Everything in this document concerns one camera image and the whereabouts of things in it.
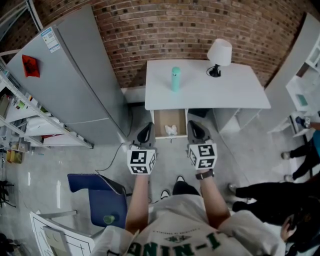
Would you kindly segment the person's right forearm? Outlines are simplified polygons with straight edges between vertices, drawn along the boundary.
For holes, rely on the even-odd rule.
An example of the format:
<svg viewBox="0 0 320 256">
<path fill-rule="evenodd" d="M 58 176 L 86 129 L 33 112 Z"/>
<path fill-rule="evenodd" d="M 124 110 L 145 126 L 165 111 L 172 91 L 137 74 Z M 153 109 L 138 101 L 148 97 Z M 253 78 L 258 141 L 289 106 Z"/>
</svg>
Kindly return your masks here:
<svg viewBox="0 0 320 256">
<path fill-rule="evenodd" d="M 212 175 L 200 180 L 200 188 L 209 225 L 218 229 L 231 216 L 227 203 Z"/>
</svg>

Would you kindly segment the white label sticker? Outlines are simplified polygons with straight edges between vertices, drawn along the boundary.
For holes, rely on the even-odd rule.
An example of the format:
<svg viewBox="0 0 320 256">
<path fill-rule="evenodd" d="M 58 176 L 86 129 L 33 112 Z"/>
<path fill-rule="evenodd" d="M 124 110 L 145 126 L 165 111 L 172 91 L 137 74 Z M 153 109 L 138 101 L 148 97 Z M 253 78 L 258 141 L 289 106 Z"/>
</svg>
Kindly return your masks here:
<svg viewBox="0 0 320 256">
<path fill-rule="evenodd" d="M 61 48 L 52 27 L 47 28 L 40 35 L 51 53 Z"/>
</svg>

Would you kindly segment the blue chair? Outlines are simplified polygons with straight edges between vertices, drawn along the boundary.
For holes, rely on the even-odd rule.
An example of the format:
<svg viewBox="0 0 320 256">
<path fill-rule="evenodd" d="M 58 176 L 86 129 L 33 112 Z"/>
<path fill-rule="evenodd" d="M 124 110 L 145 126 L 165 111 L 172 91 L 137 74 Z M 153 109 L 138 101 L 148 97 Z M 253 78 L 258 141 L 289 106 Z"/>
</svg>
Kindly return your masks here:
<svg viewBox="0 0 320 256">
<path fill-rule="evenodd" d="M 69 173 L 67 179 L 71 192 L 88 190 L 90 219 L 93 225 L 103 228 L 125 227 L 128 204 L 123 185 L 97 173 Z M 115 221 L 110 225 L 106 225 L 103 220 L 104 216 L 108 215 L 115 216 Z"/>
</svg>

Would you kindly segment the white open cabinet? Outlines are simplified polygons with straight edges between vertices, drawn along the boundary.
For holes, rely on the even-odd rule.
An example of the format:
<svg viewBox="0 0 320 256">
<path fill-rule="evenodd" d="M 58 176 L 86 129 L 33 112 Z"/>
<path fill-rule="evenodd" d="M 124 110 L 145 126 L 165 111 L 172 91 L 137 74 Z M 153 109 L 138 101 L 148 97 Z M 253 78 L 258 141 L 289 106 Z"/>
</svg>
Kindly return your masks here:
<svg viewBox="0 0 320 256">
<path fill-rule="evenodd" d="M 294 124 L 297 115 L 318 117 L 320 111 L 320 21 L 307 13 L 298 37 L 272 81 L 265 89 L 271 105 L 260 112 L 268 133 L 293 126 L 296 136 L 304 130 Z"/>
</svg>

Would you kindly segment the person's left forearm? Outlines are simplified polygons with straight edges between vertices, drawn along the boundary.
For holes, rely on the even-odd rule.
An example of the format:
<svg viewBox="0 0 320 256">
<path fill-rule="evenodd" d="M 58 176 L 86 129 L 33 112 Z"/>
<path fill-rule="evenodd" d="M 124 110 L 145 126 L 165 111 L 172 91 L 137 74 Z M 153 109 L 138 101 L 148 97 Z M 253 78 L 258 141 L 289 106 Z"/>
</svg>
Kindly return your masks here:
<svg viewBox="0 0 320 256">
<path fill-rule="evenodd" d="M 131 234 L 148 226 L 149 218 L 149 176 L 137 175 L 131 201 L 128 207 L 125 230 Z"/>
</svg>

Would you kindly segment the person's white printed shirt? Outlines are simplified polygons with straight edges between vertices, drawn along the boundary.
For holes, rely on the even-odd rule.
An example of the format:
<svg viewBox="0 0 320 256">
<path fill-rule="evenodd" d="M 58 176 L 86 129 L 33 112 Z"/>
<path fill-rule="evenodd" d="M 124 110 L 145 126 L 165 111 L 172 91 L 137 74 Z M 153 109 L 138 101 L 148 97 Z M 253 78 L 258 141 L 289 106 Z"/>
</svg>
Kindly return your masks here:
<svg viewBox="0 0 320 256">
<path fill-rule="evenodd" d="M 148 217 L 148 226 L 135 234 L 106 227 L 90 256 L 285 256 L 285 243 L 249 211 L 211 227 L 198 195 L 162 199 Z"/>
</svg>

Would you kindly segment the grey refrigerator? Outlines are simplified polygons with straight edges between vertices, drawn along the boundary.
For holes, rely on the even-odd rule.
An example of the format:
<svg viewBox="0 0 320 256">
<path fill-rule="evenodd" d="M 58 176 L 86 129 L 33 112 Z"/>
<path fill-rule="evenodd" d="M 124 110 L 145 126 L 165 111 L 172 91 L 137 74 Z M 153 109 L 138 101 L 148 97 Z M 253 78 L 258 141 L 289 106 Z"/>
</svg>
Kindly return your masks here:
<svg viewBox="0 0 320 256">
<path fill-rule="evenodd" d="M 51 53 L 41 33 L 52 27 L 60 49 Z M 37 60 L 26 77 L 22 55 Z M 15 80 L 54 117 L 95 145 L 126 141 L 130 115 L 90 5 L 52 22 L 7 64 Z"/>
</svg>

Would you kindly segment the white desk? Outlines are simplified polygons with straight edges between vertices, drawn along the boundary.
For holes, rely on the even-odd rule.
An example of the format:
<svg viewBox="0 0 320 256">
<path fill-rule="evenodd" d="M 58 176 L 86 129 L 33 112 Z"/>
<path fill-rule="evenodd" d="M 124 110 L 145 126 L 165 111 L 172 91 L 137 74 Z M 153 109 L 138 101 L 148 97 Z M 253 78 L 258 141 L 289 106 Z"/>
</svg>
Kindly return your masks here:
<svg viewBox="0 0 320 256">
<path fill-rule="evenodd" d="M 244 128 L 271 104 L 253 69 L 232 63 L 221 69 L 221 77 L 207 74 L 208 60 L 149 60 L 146 66 L 145 108 L 154 110 L 212 109 L 219 132 Z M 172 68 L 181 70 L 179 90 L 172 91 Z"/>
</svg>

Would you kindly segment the red diamond sticker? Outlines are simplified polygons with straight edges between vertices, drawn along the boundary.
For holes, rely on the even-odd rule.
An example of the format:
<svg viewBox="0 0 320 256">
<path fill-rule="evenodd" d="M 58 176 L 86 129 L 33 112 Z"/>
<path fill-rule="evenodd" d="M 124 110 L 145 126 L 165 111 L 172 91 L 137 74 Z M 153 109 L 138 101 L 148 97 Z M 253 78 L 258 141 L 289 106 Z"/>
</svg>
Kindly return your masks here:
<svg viewBox="0 0 320 256">
<path fill-rule="evenodd" d="M 40 78 L 40 71 L 38 68 L 37 60 L 31 56 L 22 55 L 22 64 L 25 77 Z"/>
</svg>

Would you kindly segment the white shade table lamp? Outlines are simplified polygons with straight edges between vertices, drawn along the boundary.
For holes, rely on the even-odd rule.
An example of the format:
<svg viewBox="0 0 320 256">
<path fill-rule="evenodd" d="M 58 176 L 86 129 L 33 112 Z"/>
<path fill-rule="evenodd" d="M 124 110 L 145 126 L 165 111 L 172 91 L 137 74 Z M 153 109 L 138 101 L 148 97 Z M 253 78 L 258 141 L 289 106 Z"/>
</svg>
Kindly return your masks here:
<svg viewBox="0 0 320 256">
<path fill-rule="evenodd" d="M 221 67 L 227 67 L 232 61 L 233 47 L 230 42 L 217 38 L 207 52 L 207 58 L 212 64 L 209 75 L 214 78 L 221 76 Z"/>
</svg>

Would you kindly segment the wooden drawer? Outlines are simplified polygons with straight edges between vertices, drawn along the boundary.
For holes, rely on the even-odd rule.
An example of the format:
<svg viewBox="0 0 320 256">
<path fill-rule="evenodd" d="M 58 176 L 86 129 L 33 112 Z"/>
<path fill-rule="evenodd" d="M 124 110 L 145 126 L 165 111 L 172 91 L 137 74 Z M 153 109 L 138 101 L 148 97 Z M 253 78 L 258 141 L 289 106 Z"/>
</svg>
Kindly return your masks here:
<svg viewBox="0 0 320 256">
<path fill-rule="evenodd" d="M 188 136 L 188 109 L 151 110 L 150 113 L 155 127 L 156 139 L 177 139 Z M 177 135 L 168 136 L 165 125 L 176 125 Z"/>
</svg>

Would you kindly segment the white plastic bag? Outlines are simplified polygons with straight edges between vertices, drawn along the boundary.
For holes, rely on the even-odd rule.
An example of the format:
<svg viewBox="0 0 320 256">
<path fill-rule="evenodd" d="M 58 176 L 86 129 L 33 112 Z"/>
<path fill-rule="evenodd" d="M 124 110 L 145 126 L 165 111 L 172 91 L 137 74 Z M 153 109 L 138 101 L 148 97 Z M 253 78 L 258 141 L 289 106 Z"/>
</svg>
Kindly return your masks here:
<svg viewBox="0 0 320 256">
<path fill-rule="evenodd" d="M 178 135 L 177 126 L 175 124 L 173 124 L 172 126 L 165 125 L 164 129 L 165 129 L 165 132 L 168 136 L 177 136 Z"/>
</svg>

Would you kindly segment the dark wristwatch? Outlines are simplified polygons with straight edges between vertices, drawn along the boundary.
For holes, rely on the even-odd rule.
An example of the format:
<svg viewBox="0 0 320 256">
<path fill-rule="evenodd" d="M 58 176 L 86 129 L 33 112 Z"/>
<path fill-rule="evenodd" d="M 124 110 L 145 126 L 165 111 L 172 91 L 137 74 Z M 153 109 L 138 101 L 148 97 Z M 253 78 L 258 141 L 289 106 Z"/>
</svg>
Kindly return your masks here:
<svg viewBox="0 0 320 256">
<path fill-rule="evenodd" d="M 207 169 L 207 170 L 198 170 L 198 173 L 195 175 L 197 180 L 204 180 L 209 177 L 214 177 L 215 173 L 213 169 Z"/>
</svg>

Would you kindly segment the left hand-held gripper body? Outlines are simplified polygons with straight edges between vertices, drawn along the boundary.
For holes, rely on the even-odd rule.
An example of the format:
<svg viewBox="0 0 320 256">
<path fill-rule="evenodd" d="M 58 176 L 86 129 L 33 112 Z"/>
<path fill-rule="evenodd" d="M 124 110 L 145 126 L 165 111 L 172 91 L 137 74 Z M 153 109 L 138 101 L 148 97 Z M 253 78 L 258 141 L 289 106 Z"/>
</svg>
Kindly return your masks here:
<svg viewBox="0 0 320 256">
<path fill-rule="evenodd" d="M 149 141 L 139 143 L 137 134 L 141 128 L 148 124 L 151 124 Z M 153 122 L 148 122 L 146 125 L 136 131 L 127 151 L 127 166 L 133 175 L 150 175 L 157 161 L 155 125 Z"/>
</svg>

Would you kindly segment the white metal shelf rack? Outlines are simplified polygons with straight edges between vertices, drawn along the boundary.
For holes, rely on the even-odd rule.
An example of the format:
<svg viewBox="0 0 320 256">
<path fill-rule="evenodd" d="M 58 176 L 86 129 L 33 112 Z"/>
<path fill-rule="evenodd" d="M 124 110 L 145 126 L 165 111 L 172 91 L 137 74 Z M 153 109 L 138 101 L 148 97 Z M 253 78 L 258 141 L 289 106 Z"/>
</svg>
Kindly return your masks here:
<svg viewBox="0 0 320 256">
<path fill-rule="evenodd" d="M 88 149 L 93 149 L 94 145 L 87 142 L 79 134 L 69 131 L 63 123 L 56 122 L 50 114 L 41 110 L 42 105 L 35 98 L 29 100 L 30 94 L 15 80 L 11 75 L 2 57 L 0 57 L 0 89 L 8 89 L 13 93 L 17 102 L 24 103 L 24 107 L 16 109 L 13 105 L 9 106 L 9 109 L 13 110 L 13 114 L 7 113 L 5 117 L 0 115 L 0 125 L 4 125 L 19 134 L 21 138 L 29 140 L 37 147 L 50 148 L 50 147 L 71 147 L 71 146 L 84 146 Z M 44 144 L 43 141 L 34 139 L 33 136 L 26 134 L 13 124 L 13 122 L 38 116 L 46 123 L 54 127 L 54 132 L 58 135 L 64 135 L 65 140 L 62 144 Z"/>
</svg>

